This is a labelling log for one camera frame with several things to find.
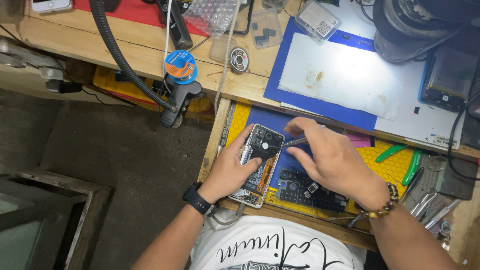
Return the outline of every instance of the red cloth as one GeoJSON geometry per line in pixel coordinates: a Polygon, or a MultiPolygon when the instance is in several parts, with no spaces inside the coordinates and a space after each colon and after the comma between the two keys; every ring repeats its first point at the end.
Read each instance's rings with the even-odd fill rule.
{"type": "MultiPolygon", "coordinates": [[[[90,11],[90,4],[88,3],[88,0],[75,0],[73,3],[73,8],[90,11]]],[[[162,19],[157,5],[145,4],[140,0],[120,0],[117,9],[112,13],[106,12],[106,14],[107,16],[115,18],[165,28],[165,25],[161,23],[162,19]]],[[[185,21],[185,24],[187,25],[187,29],[190,34],[204,37],[208,36],[208,34],[200,31],[189,22],[185,21]]]]}

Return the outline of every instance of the man's right hand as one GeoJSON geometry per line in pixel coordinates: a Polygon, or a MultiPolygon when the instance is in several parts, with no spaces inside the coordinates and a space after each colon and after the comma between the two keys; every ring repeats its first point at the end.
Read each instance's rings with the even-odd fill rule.
{"type": "Polygon", "coordinates": [[[381,209],[389,200],[385,181],[365,164],[345,135],[305,117],[294,118],[284,131],[292,137],[305,134],[313,159],[297,147],[289,147],[287,152],[325,188],[354,199],[368,211],[381,209]]]}

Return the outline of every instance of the paper towel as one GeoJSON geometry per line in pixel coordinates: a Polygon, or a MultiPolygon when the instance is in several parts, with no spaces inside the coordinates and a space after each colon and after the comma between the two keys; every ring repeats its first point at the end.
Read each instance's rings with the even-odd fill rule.
{"type": "Polygon", "coordinates": [[[279,88],[394,120],[406,71],[376,52],[295,33],[279,88]]]}

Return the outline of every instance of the solder wick spool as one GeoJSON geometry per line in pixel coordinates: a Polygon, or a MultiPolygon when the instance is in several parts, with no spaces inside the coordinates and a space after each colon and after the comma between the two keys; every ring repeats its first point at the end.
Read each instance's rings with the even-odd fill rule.
{"type": "Polygon", "coordinates": [[[195,58],[185,50],[171,52],[165,59],[165,69],[172,81],[179,85],[193,82],[198,74],[195,58]]]}
{"type": "Polygon", "coordinates": [[[230,52],[230,66],[236,73],[245,73],[248,68],[248,54],[242,47],[234,47],[230,52]]]}

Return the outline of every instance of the blue mat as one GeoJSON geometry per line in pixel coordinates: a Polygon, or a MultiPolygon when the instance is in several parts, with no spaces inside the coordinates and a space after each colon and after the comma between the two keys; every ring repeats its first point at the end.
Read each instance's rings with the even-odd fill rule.
{"type": "MultiPolygon", "coordinates": [[[[300,33],[304,35],[304,33],[295,26],[293,23],[294,20],[295,17],[290,17],[288,21],[287,28],[285,29],[285,33],[283,35],[283,41],[280,44],[272,72],[270,73],[270,79],[268,80],[265,88],[264,98],[285,102],[287,104],[318,113],[340,122],[373,131],[375,123],[377,122],[376,115],[278,89],[283,67],[285,66],[288,51],[290,50],[293,34],[300,33]]],[[[375,51],[373,40],[340,30],[337,30],[328,41],[359,49],[375,51]]]]}
{"type": "MultiPolygon", "coordinates": [[[[283,128],[293,118],[294,116],[292,115],[252,106],[250,114],[248,115],[247,123],[245,125],[247,126],[251,123],[254,123],[266,126],[269,129],[283,134],[285,136],[285,142],[288,142],[292,140],[292,137],[290,134],[283,132],[283,128]]],[[[305,152],[312,156],[312,151],[310,150],[310,146],[308,144],[300,144],[296,147],[305,150],[305,152]]],[[[278,158],[275,170],[273,172],[272,180],[270,181],[270,187],[278,188],[277,181],[280,176],[281,169],[289,169],[296,172],[307,173],[297,159],[287,153],[286,148],[283,148],[282,152],[280,153],[280,157],[278,158]]]]}

